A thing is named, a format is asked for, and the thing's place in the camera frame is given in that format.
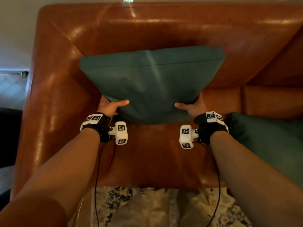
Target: forearm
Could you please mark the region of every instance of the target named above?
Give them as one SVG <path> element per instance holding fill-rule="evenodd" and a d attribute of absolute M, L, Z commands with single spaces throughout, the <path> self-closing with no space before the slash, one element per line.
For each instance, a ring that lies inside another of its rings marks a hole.
<path fill-rule="evenodd" d="M 210 144 L 228 188 L 254 225 L 303 225 L 299 187 L 227 132 L 215 132 Z"/>
<path fill-rule="evenodd" d="M 70 217 L 93 173 L 99 143 L 100 137 L 95 130 L 83 129 L 38 169 L 16 199 L 46 196 L 58 201 Z"/>

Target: white cable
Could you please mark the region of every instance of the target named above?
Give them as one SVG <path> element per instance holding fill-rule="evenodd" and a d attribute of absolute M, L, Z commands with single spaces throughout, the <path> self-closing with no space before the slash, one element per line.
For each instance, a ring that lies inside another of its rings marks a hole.
<path fill-rule="evenodd" d="M 81 205 L 80 205 L 80 208 L 79 208 L 79 211 L 78 211 L 78 217 L 77 217 L 77 225 L 76 225 L 76 227 L 78 227 L 78 225 L 79 225 L 79 215 L 80 215 L 80 210 L 81 210 L 81 207 L 82 207 L 82 202 L 83 202 L 83 198 L 81 199 Z"/>

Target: wristband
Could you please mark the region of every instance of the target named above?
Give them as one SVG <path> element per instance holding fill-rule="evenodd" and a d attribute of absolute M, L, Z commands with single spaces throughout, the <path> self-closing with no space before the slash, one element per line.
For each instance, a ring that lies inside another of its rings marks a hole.
<path fill-rule="evenodd" d="M 216 131 L 229 131 L 222 116 L 214 111 L 198 115 L 194 119 L 194 123 L 199 124 L 199 142 L 207 145 L 210 143 L 211 135 Z"/>
<path fill-rule="evenodd" d="M 84 128 L 94 129 L 98 132 L 100 141 L 106 143 L 110 140 L 110 136 L 108 134 L 108 124 L 110 121 L 111 117 L 108 117 L 101 112 L 96 112 L 95 114 L 89 115 L 84 120 L 84 122 L 81 124 L 80 131 L 82 131 Z"/>

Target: person's right arm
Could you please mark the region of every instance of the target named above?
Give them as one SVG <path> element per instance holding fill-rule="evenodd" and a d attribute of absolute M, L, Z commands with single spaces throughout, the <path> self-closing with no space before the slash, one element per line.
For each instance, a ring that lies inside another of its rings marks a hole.
<path fill-rule="evenodd" d="M 195 118 L 208 111 L 200 94 L 195 104 L 176 103 Z M 303 226 L 303 191 L 229 133 L 210 138 L 226 185 L 253 226 Z"/>

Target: green pillow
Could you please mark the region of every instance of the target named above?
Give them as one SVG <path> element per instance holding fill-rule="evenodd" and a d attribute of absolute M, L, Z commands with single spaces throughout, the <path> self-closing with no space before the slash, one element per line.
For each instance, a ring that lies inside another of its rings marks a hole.
<path fill-rule="evenodd" d="M 133 123 L 190 120 L 174 103 L 193 103 L 225 60 L 219 47 L 194 46 L 83 57 L 79 67 L 109 101 L 129 99 L 120 115 Z"/>
<path fill-rule="evenodd" d="M 230 134 L 303 188 L 303 121 L 230 113 Z"/>

